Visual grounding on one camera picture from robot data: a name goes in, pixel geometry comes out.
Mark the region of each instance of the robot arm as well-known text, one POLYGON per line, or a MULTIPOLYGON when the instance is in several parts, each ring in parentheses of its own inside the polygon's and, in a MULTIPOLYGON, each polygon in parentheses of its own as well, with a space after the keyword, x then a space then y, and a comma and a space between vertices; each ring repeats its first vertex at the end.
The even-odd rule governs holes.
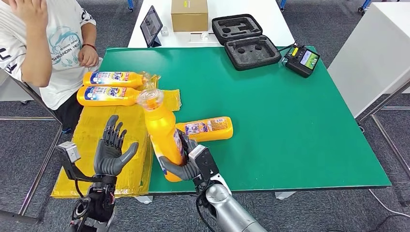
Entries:
POLYGON ((122 154, 121 148, 127 131, 120 133, 122 123, 118 123, 116 127, 117 120, 117 115, 110 117, 102 139, 98 142, 94 158, 96 174, 93 177, 85 176, 76 167, 75 162, 80 159, 80 156, 74 143, 65 142, 57 146, 63 156, 64 170, 68 178, 75 181, 81 196, 73 210, 66 232, 106 232, 116 214, 114 193, 117 176, 138 149, 138 143, 135 142, 122 154), (92 183, 85 197, 81 194, 77 181, 92 183), (88 218, 95 220, 92 226, 85 224, 88 218))
POLYGON ((180 132, 188 163, 182 167, 162 162, 170 172, 183 180, 192 179, 198 194, 198 213, 211 231, 213 229, 202 217, 199 206, 209 214, 225 232, 266 232, 266 230, 233 198, 231 190, 219 172, 209 148, 198 145, 180 132))

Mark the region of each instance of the black foam case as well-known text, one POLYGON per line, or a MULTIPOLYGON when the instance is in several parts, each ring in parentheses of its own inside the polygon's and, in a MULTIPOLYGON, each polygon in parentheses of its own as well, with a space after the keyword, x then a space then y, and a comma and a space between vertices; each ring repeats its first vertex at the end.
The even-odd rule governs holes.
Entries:
POLYGON ((250 14, 214 18, 212 30, 238 71, 278 63, 282 58, 250 14))

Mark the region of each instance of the red bracelet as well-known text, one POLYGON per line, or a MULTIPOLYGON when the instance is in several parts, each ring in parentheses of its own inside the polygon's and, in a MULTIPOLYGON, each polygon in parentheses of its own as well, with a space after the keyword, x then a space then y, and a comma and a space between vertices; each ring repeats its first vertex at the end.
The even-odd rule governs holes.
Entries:
POLYGON ((84 46, 90 46, 90 47, 94 48, 95 51, 97 51, 97 49, 95 48, 95 46, 90 45, 90 44, 88 44, 88 43, 83 44, 83 47, 84 47, 84 46))

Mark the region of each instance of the bottle label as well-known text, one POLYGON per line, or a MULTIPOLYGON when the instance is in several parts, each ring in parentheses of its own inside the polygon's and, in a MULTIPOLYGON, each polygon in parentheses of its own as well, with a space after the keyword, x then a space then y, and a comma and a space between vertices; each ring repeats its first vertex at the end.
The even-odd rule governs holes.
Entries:
POLYGON ((185 133, 190 134, 199 134, 209 131, 218 131, 228 128, 228 122, 224 118, 216 118, 208 120, 207 124, 202 122, 190 123, 185 125, 185 133))
POLYGON ((182 159, 184 159, 185 158, 184 148, 182 147, 181 138, 179 137, 177 129, 175 129, 175 132, 174 132, 174 141, 175 141, 176 147, 178 148, 179 154, 181 155, 182 159))
POLYGON ((129 72, 93 72, 90 78, 91 84, 104 85, 113 82, 128 81, 129 72))
POLYGON ((84 98, 89 101, 104 101, 112 98, 123 98, 127 88, 124 87, 87 87, 84 98))

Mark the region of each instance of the yellow bag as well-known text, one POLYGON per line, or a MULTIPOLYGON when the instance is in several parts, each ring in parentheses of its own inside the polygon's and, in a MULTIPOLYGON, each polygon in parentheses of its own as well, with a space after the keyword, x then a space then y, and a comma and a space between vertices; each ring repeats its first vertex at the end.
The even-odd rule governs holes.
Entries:
MULTIPOLYGON (((164 104, 172 111, 181 107, 179 89, 164 91, 164 104)), ((107 120, 111 115, 118 115, 123 122, 122 129, 127 130, 122 150, 126 151, 131 143, 139 143, 137 154, 125 165, 118 176, 116 197, 139 196, 147 194, 149 188, 150 170, 152 166, 152 147, 145 127, 144 111, 141 106, 98 106, 84 107, 77 128, 74 131, 73 142, 77 145, 81 159, 75 164, 87 176, 94 175, 94 156, 97 143, 103 135, 107 120)), ((78 182, 82 194, 86 194, 90 183, 78 182)), ((69 180, 64 169, 51 194, 55 198, 78 198, 74 181, 69 180)))

